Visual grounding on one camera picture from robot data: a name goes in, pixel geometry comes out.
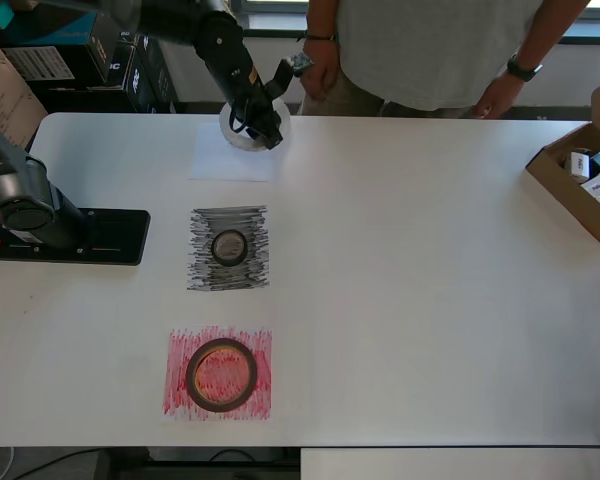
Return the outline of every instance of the khaki pants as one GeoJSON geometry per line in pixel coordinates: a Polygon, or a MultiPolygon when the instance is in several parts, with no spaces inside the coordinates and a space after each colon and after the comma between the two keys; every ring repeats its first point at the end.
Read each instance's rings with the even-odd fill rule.
{"type": "Polygon", "coordinates": [[[427,112],[393,102],[385,104],[380,97],[354,85],[340,70],[336,83],[327,93],[324,102],[317,102],[305,95],[300,114],[338,117],[461,118],[468,116],[470,109],[471,107],[440,108],[427,112]]]}

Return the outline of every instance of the brown tape roll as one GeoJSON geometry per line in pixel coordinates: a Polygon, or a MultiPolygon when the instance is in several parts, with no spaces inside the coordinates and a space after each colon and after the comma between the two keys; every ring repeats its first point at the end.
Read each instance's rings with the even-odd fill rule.
{"type": "Polygon", "coordinates": [[[222,413],[238,408],[249,399],[256,388],[257,380],[258,368],[256,366],[256,359],[254,358],[253,353],[251,353],[251,350],[244,346],[244,344],[238,342],[237,340],[233,340],[232,338],[216,338],[215,340],[205,343],[195,351],[191,357],[191,360],[189,360],[189,364],[187,365],[187,393],[189,393],[189,396],[196,403],[196,405],[210,412],[222,413]],[[209,355],[225,349],[234,350],[244,357],[249,370],[249,379],[247,381],[247,385],[237,397],[226,402],[214,402],[205,397],[198,388],[196,381],[198,369],[200,368],[202,362],[209,355]]]}

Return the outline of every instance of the bracelet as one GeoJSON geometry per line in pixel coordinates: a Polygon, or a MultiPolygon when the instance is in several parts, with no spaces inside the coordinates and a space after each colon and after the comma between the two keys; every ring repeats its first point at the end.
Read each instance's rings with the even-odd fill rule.
{"type": "Polygon", "coordinates": [[[334,42],[338,39],[338,34],[334,33],[330,37],[321,37],[320,35],[309,35],[309,32],[305,31],[301,37],[298,38],[298,41],[306,38],[307,40],[324,40],[327,42],[334,42]]]}

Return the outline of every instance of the tape roll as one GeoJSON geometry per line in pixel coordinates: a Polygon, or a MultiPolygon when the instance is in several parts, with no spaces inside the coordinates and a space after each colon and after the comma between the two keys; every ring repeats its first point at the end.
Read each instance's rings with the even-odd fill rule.
{"type": "Polygon", "coordinates": [[[211,255],[223,267],[240,265],[248,253],[247,239],[238,230],[220,232],[211,244],[211,255]]]}
{"type": "Polygon", "coordinates": [[[186,375],[186,386],[187,393],[191,399],[200,408],[204,408],[210,412],[223,413],[229,412],[238,408],[240,405],[245,403],[253,391],[256,388],[256,381],[258,380],[258,368],[256,366],[256,359],[246,346],[237,340],[232,338],[216,338],[202,345],[198,350],[195,351],[189,364],[187,365],[186,375]],[[214,402],[208,399],[198,388],[197,374],[198,369],[202,362],[211,354],[220,350],[234,350],[242,355],[247,362],[247,368],[249,371],[249,379],[247,385],[240,392],[240,394],[226,402],[214,402]]]}
{"type": "MultiPolygon", "coordinates": [[[[291,114],[281,98],[276,98],[272,105],[273,109],[278,113],[278,115],[280,115],[280,134],[282,135],[282,141],[284,142],[287,140],[291,130],[291,114]]],[[[239,148],[240,150],[246,150],[247,152],[259,152],[267,149],[262,140],[254,140],[247,135],[246,132],[244,134],[240,134],[231,130],[231,127],[229,126],[230,115],[231,107],[228,103],[225,103],[224,107],[222,107],[222,110],[220,111],[219,120],[220,130],[222,131],[224,138],[227,139],[227,142],[234,147],[239,148]]]]}

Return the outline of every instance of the sheet of paper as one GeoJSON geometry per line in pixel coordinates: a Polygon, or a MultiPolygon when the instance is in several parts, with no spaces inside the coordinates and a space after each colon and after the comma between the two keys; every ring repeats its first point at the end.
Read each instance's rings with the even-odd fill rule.
{"type": "MultiPolygon", "coordinates": [[[[271,330],[241,330],[237,327],[193,327],[172,330],[169,335],[167,375],[162,402],[163,414],[179,421],[266,420],[271,415],[271,330]],[[257,381],[249,399],[235,410],[215,413],[196,405],[187,393],[187,365],[193,354],[216,338],[232,338],[246,346],[256,360],[257,381]]],[[[226,380],[221,374],[219,381],[226,380]]]]}
{"type": "Polygon", "coordinates": [[[235,148],[224,138],[217,123],[198,127],[191,180],[268,182],[274,174],[275,158],[270,150],[246,152],[235,148]]]}
{"type": "Polygon", "coordinates": [[[269,285],[267,207],[200,208],[191,212],[188,290],[220,291],[269,285]],[[224,266],[211,252],[222,232],[239,231],[247,254],[236,266],[224,266]]]}

